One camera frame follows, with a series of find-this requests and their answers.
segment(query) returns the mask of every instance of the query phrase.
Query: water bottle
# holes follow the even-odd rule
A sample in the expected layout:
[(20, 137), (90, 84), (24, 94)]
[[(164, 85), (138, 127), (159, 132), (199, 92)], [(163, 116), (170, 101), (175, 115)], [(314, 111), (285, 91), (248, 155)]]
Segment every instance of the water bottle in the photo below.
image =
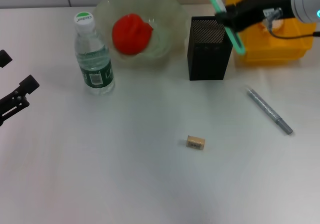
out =
[(88, 90), (103, 95), (114, 87), (114, 74), (109, 50), (96, 31), (94, 17), (89, 12), (78, 13), (74, 18), (76, 38), (75, 56)]

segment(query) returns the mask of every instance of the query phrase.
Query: yellow container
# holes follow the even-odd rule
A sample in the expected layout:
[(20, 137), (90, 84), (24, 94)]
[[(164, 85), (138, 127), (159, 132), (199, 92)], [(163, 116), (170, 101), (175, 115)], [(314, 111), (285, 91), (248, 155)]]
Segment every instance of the yellow container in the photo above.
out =
[[(235, 4), (239, 1), (226, 0), (226, 4)], [(275, 33), (279, 36), (298, 36), (311, 34), (315, 30), (316, 24), (303, 24), (297, 19), (287, 19)], [(261, 23), (242, 31), (240, 36), (246, 47), (246, 54), (238, 56), (236, 63), (248, 67), (279, 65), (299, 59), (311, 49), (313, 43), (313, 37), (295, 40), (277, 39), (264, 31)]]

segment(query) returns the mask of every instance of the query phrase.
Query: green bottle label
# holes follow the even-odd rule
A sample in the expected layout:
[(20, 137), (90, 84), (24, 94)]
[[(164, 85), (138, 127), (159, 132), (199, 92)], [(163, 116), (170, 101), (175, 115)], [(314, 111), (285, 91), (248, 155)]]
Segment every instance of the green bottle label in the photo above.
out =
[[(111, 83), (114, 79), (114, 74), (111, 67), (111, 60), (107, 55), (105, 47), (101, 50), (87, 53), (76, 54), (84, 81), (92, 88), (102, 88)], [(88, 70), (98, 65), (102, 65), (102, 69)]]
[(111, 61), (109, 61), (107, 66), (100, 70), (85, 70), (81, 67), (80, 69), (85, 83), (92, 88), (105, 87), (114, 79)]

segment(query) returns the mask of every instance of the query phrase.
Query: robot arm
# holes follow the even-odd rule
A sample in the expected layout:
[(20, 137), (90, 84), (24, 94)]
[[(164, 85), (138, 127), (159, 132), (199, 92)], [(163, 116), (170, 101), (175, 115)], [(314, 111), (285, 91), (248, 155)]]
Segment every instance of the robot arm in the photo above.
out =
[(301, 22), (320, 22), (320, 0), (291, 0), (291, 7)]
[(320, 0), (242, 0), (217, 13), (219, 23), (241, 32), (263, 21), (270, 12), (281, 9), (281, 19), (297, 18), (304, 23), (320, 22)]

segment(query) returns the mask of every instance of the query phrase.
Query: eraser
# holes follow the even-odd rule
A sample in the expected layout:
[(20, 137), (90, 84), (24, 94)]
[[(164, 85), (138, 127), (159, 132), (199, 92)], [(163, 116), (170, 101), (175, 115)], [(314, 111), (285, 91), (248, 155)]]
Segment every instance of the eraser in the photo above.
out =
[(188, 135), (188, 139), (186, 140), (187, 147), (194, 148), (197, 150), (203, 150), (205, 143), (206, 143), (205, 139), (190, 136), (190, 135)]

